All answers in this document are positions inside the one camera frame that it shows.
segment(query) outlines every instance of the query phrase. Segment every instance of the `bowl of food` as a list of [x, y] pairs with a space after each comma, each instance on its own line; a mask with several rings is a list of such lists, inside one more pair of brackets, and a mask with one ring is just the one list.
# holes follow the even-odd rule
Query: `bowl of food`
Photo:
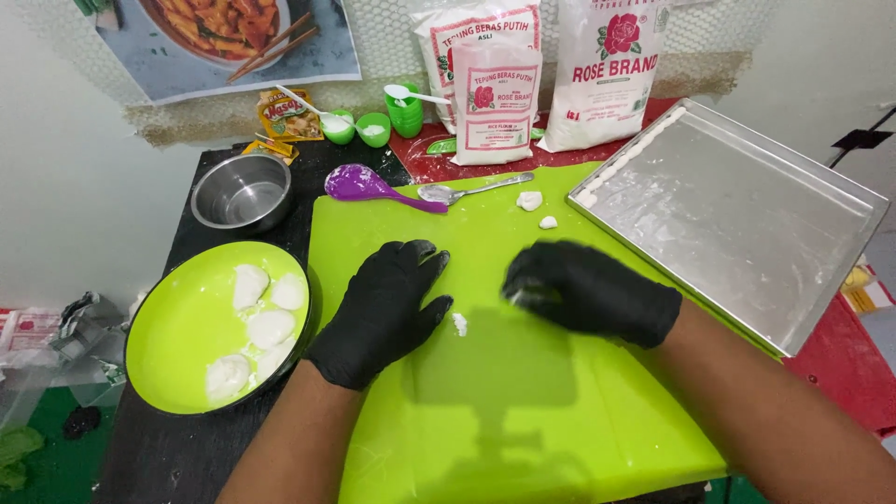
[[197, 221], [242, 236], [270, 230], [286, 217], [291, 204], [289, 167], [270, 154], [255, 152], [218, 163], [190, 196]]
[[[289, 28], [287, 0], [138, 0], [159, 31], [193, 56], [237, 70]], [[289, 44], [289, 37], [276, 47]], [[280, 57], [253, 69], [261, 70]]]
[[302, 265], [280, 247], [210, 248], [166, 275], [137, 310], [125, 344], [128, 379], [165, 413], [249, 400], [298, 360], [310, 293]]

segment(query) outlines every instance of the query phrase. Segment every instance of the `green cutting board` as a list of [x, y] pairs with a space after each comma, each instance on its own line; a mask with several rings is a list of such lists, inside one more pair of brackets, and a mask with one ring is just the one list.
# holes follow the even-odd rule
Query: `green cutting board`
[[[450, 293], [452, 312], [469, 324], [461, 337], [447, 317], [372, 385], [341, 503], [605, 502], [725, 473], [694, 420], [641, 364], [643, 352], [570, 334], [500, 299], [506, 267], [537, 239], [587, 243], [672, 283], [564, 202], [597, 166], [539, 168], [531, 182], [464, 196], [441, 215], [388, 200], [315, 202], [308, 264], [322, 324], [367, 256], [411, 239], [451, 252], [428, 298]], [[521, 191], [541, 191], [543, 205], [517, 207]], [[542, 230], [548, 215], [558, 227]]]

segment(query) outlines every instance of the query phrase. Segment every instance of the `metal baking tray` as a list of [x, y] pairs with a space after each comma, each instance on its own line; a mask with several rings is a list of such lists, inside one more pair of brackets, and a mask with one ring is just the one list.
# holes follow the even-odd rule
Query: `metal baking tray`
[[[615, 176], [573, 197], [677, 107]], [[769, 350], [793, 356], [889, 202], [704, 106], [680, 100], [566, 197]]]

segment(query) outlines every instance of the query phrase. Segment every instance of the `stainless steel bowl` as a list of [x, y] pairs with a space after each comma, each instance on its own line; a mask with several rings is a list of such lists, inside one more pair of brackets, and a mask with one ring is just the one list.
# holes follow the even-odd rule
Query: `stainless steel bowl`
[[190, 207], [199, 222], [216, 230], [260, 233], [289, 212], [292, 177], [283, 161], [243, 154], [219, 163], [196, 184]]

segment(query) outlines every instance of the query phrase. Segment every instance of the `poster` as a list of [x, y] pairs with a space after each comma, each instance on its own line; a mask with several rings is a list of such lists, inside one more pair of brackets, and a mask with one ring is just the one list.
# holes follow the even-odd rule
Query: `poster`
[[155, 105], [275, 83], [361, 80], [341, 0], [74, 1]]

